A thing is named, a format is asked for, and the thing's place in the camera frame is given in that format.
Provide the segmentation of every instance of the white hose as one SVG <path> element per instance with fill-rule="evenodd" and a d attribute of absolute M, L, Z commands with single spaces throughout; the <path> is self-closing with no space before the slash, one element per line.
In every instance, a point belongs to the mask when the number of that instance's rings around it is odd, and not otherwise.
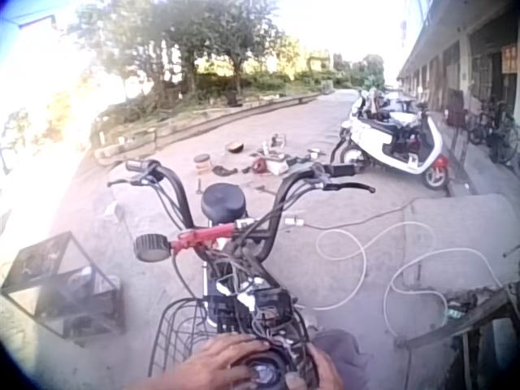
<path fill-rule="evenodd" d="M 486 265 L 487 269 L 489 270 L 489 273 L 491 274 L 491 276 L 492 276 L 493 280 L 495 281 L 495 283 L 499 287 L 502 287 L 502 283 L 496 277 L 495 272 L 493 271 L 493 269 L 491 268 L 491 265 L 489 264 L 489 261 L 478 250 L 472 249 L 472 248 L 449 248 L 449 249 L 440 249 L 440 250 L 435 250 L 434 251 L 433 248 L 436 245 L 436 234 L 434 233 L 433 229 L 430 226 L 426 225 L 425 223 L 414 222 L 414 221 L 395 223 L 392 226 L 384 229 L 381 233 L 379 233 L 377 236 L 375 236 L 372 240 L 370 240 L 364 246 L 359 242 L 359 240 L 352 233 L 346 232 L 345 230 L 334 228 L 334 229 L 326 230 L 326 231 L 320 233 L 320 235 L 316 239 L 316 244 L 315 244 L 316 251 L 323 258 L 325 258 L 327 260 L 335 261 L 335 262 L 348 260 L 349 258 L 352 258 L 352 257 L 354 257 L 354 256 L 356 256 L 358 254 L 361 254 L 362 255 L 362 261 L 363 261 L 363 264 L 362 264 L 362 274 L 361 274 L 361 277 L 359 278 L 359 281 L 357 282 L 356 288 L 345 299 L 343 299 L 340 302 L 338 302 L 336 304 L 333 304 L 333 305 L 318 306 L 318 307 L 314 307 L 313 309 L 314 310 L 321 310 L 321 311 L 337 309 L 338 307 L 340 307 L 340 306 L 344 305 L 345 303 L 347 303 L 348 301 L 350 301 L 356 295 L 356 293 L 359 291 L 359 289 L 361 288 L 361 286 L 363 284 L 363 281 L 365 280 L 365 276 L 366 276 L 366 249 L 368 247 L 370 247 L 372 244 L 374 244 L 381 236 L 383 236 L 387 232 L 391 231 L 393 228 L 397 228 L 397 227 L 405 226 L 405 225 L 415 225 L 415 226 L 419 226 L 421 228 L 427 229 L 430 232 L 430 234 L 431 234 L 431 248 L 425 254 L 422 254 L 421 256 L 415 258 L 414 260 L 406 263 L 404 266 L 399 268 L 396 271 L 396 273 L 393 275 L 393 277 L 391 278 L 390 283 L 388 283 L 388 286 L 387 286 L 387 288 L 386 288 L 386 290 L 384 292 L 384 296 L 383 296 L 383 316 L 384 316 L 384 322 L 386 323 L 386 326 L 387 326 L 388 330 L 390 331 L 390 333 L 392 333 L 392 335 L 394 335 L 394 337 L 397 337 L 397 333 L 396 333 L 396 331 L 394 331 L 394 329 L 392 328 L 392 325 L 390 324 L 390 321 L 388 320 L 388 310 L 387 310 L 387 301 L 388 301 L 388 294 L 390 293 L 390 289 L 392 289 L 396 293 L 405 294 L 405 295 L 430 294 L 430 295 L 435 295 L 435 296 L 439 297 L 440 300 L 443 303 L 443 306 L 444 306 L 444 318 L 443 318 L 443 323 L 442 324 L 443 325 L 446 324 L 446 322 L 448 320 L 448 301 L 446 300 L 446 297 L 442 293 L 437 292 L 435 290 L 405 291 L 405 290 L 399 289 L 394 284 L 396 278 L 400 274 L 402 274 L 407 268 L 420 263 L 422 260 L 425 260 L 426 258 L 429 258 L 429 257 L 434 256 L 436 254 L 446 254 L 446 253 L 452 253 L 452 252 L 467 252 L 467 253 L 475 254 L 478 258 L 480 258 L 484 262 L 484 264 Z M 340 233 L 340 234 L 345 234 L 346 236 L 350 237 L 356 243 L 356 245 L 359 247 L 359 250 L 357 252 L 355 252 L 355 253 L 352 253 L 352 254 L 348 255 L 348 256 L 332 257 L 332 256 L 326 255 L 321 250 L 321 248 L 319 247 L 319 242 L 328 233 L 333 233 L 333 232 Z"/>

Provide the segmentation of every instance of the handlebar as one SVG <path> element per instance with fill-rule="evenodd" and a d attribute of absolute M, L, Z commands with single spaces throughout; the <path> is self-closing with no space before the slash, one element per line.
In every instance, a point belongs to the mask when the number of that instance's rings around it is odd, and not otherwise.
<path fill-rule="evenodd" d="M 153 178 L 156 182 L 166 180 L 168 183 L 170 183 L 170 186 L 175 192 L 175 197 L 179 203 L 179 211 L 183 218 L 185 227 L 187 229 L 195 228 L 188 199 L 186 197 L 186 192 L 184 191 L 184 186 L 182 185 L 179 176 L 173 170 L 162 166 L 161 163 L 157 160 L 128 160 L 125 163 L 125 167 L 128 171 L 137 172 L 139 175 L 134 180 L 116 180 L 115 182 L 109 183 L 109 185 L 118 184 L 121 182 L 130 183 L 132 185 L 143 185 L 142 180 L 151 180 L 151 178 Z M 331 183 L 329 180 L 327 180 L 327 178 L 354 176 L 356 173 L 357 168 L 355 166 L 332 164 L 314 164 L 310 169 L 294 172 L 282 180 L 278 192 L 275 195 L 273 210 L 280 208 L 280 206 L 286 201 L 293 185 L 295 185 L 298 181 L 305 179 L 325 179 L 325 183 L 323 183 L 321 188 L 326 191 L 337 191 L 343 188 L 356 188 L 365 189 L 373 193 L 375 190 L 372 187 L 366 186 L 364 184 L 337 184 Z M 267 229 L 255 231 L 258 234 L 255 234 L 255 232 L 251 234 L 252 238 L 258 237 L 259 239 L 263 240 L 263 246 L 260 252 L 255 256 L 259 262 L 263 262 L 271 253 L 278 232 L 278 227 L 280 225 L 281 216 L 281 212 L 275 213 L 271 218 L 269 218 Z M 208 254 L 201 245 L 194 246 L 194 249 L 198 257 L 203 261 L 208 262 L 210 260 Z"/>

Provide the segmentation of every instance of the black seat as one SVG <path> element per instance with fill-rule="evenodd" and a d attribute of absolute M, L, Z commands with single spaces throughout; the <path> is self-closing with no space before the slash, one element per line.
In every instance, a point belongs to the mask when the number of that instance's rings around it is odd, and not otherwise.
<path fill-rule="evenodd" d="M 373 119 L 359 119 L 364 124 L 368 124 L 371 128 L 375 128 L 376 130 L 380 130 L 382 132 L 386 132 L 391 136 L 395 136 L 399 133 L 399 128 L 394 123 L 385 123 L 379 122 L 378 120 Z"/>
<path fill-rule="evenodd" d="M 204 190 L 202 213 L 214 224 L 230 223 L 245 213 L 245 196 L 238 185 L 212 184 Z"/>

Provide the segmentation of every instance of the wire basket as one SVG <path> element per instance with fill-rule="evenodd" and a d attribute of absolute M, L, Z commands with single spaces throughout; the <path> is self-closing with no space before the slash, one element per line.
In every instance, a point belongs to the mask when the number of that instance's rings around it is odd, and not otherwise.
<path fill-rule="evenodd" d="M 162 312 L 155 335 L 148 376 L 157 376 L 188 359 L 217 330 L 207 321 L 204 301 L 179 299 Z"/>

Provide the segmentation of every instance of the street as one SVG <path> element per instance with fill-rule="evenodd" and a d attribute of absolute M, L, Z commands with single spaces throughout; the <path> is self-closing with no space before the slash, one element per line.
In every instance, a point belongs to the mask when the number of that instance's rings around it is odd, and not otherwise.
<path fill-rule="evenodd" d="M 220 178 L 211 172 L 201 177 L 202 189 L 217 182 L 240 185 L 251 216 L 264 215 L 273 202 L 281 178 L 274 175 L 242 174 L 251 164 L 249 156 L 274 133 L 287 137 L 284 152 L 303 157 L 309 148 L 320 148 L 328 155 L 337 142 L 341 122 L 356 99 L 355 91 L 340 90 L 303 106 L 276 110 L 264 115 L 217 128 L 207 134 L 165 147 L 151 158 L 173 169 L 182 179 L 195 223 L 203 226 L 200 196 L 196 194 L 197 174 L 193 157 L 208 153 L 214 166 L 238 168 L 239 173 Z M 241 154 L 225 152 L 232 141 L 245 143 Z M 132 239 L 143 233 L 157 232 L 172 238 L 178 233 L 149 188 L 119 185 L 107 188 L 108 180 L 126 177 L 122 165 L 109 171 L 96 166 L 92 157 L 79 165 L 68 190 L 55 212 L 48 236 L 70 230 L 87 253 L 108 275 L 117 275 L 123 283 L 126 332 L 103 341 L 88 343 L 84 349 L 57 340 L 47 331 L 29 325 L 22 314 L 2 305 L 2 315 L 9 313 L 11 327 L 23 328 L 23 343 L 11 340 L 15 351 L 24 354 L 24 345 L 37 345 L 37 358 L 30 371 L 61 388 L 121 388 L 146 375 L 152 340 L 163 308 L 187 293 L 176 278 L 170 262 L 138 262 L 132 252 Z M 497 195 L 446 198 L 444 192 L 432 192 L 419 177 L 401 172 L 368 169 L 349 178 L 376 188 L 375 194 L 359 190 L 305 195 L 286 212 L 310 225 L 330 227 L 369 222 L 348 227 L 349 233 L 366 245 L 379 233 L 396 223 L 417 221 L 428 224 L 436 233 L 436 248 L 471 247 L 483 252 L 499 280 L 517 279 L 513 259 L 501 253 L 517 244 L 518 220 L 510 204 Z M 117 202 L 123 211 L 119 220 L 106 208 Z M 377 215 L 399 209 L 391 214 Z M 306 307 L 329 306 L 348 296 L 362 277 L 362 257 L 344 262 L 330 262 L 320 257 L 316 240 L 319 231 L 308 227 L 282 227 L 266 268 L 285 284 L 299 303 Z M 428 251 L 431 237 L 418 226 L 396 227 L 367 248 L 367 269 L 359 291 L 341 307 L 316 312 L 320 327 L 338 327 L 352 332 L 366 354 L 370 387 L 402 388 L 405 382 L 407 353 L 394 345 L 382 314 L 385 288 L 399 267 Z M 349 238 L 331 233 L 321 242 L 331 256 L 347 256 L 358 250 Z M 196 294 L 202 294 L 201 262 L 191 251 L 178 256 L 181 273 Z M 434 286 L 443 292 L 493 286 L 488 270 L 466 254 L 448 256 L 429 262 L 421 271 L 405 275 L 404 283 L 417 287 Z M 394 297 L 388 305 L 388 317 L 397 332 L 406 338 L 417 336 L 440 325 L 443 311 L 437 297 L 431 295 Z M 425 347 L 414 355 L 409 388 L 438 384 L 449 367 L 453 352 L 449 343 Z"/>

